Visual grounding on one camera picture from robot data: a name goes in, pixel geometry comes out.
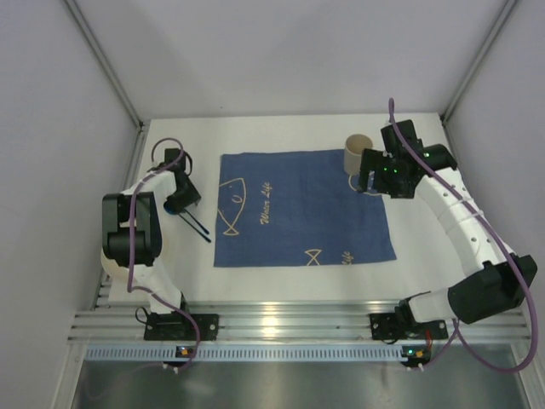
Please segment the beige cup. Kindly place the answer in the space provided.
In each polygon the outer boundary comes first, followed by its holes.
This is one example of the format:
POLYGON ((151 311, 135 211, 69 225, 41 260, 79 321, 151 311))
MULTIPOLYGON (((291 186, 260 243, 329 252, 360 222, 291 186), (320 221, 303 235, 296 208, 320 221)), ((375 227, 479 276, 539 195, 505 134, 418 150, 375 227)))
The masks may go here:
POLYGON ((343 168, 349 176, 359 173, 360 163, 365 149, 372 149, 373 141, 362 134, 350 135, 345 141, 343 168))

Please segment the blue fish placemat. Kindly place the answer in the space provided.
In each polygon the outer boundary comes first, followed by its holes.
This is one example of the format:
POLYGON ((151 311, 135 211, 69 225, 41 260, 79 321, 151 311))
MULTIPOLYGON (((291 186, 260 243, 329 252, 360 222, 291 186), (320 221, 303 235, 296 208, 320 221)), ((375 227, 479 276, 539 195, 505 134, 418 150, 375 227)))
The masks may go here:
POLYGON ((217 268, 391 262, 383 199, 359 193, 340 149, 221 156, 217 268))

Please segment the blue metallic fork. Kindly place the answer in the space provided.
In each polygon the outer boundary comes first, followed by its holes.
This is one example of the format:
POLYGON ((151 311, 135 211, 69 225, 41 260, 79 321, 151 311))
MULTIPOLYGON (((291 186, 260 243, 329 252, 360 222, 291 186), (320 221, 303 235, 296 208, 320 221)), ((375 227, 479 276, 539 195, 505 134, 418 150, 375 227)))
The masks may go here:
POLYGON ((189 210, 184 210, 184 214, 189 216, 196 223, 201 233, 209 235, 209 230, 189 210))

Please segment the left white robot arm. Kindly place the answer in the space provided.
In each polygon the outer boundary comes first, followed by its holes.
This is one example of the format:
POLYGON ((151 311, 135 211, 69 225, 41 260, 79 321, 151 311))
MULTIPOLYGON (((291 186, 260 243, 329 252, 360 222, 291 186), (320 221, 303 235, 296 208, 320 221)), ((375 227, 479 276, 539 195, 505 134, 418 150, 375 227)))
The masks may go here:
POLYGON ((181 148, 167 148, 163 162, 133 187, 101 201, 102 266, 109 274, 126 275, 127 292, 146 293, 155 314, 189 313, 165 267, 167 230, 162 222, 182 216, 201 200, 191 173, 191 156, 181 148))

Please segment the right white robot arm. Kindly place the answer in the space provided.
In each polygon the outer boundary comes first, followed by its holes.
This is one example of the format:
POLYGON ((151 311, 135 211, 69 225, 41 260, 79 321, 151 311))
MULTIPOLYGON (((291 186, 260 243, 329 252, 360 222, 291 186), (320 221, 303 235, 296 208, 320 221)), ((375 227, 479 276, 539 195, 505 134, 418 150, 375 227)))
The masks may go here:
POLYGON ((530 255, 516 255, 484 227, 484 214, 449 149, 424 146, 411 120, 382 128, 381 136, 383 150, 363 151, 358 190, 372 189, 392 199, 420 197, 444 229, 464 274, 450 287, 405 298, 397 314, 412 325, 450 319, 472 324, 519 307, 525 293, 518 278, 530 284, 536 262, 530 255))

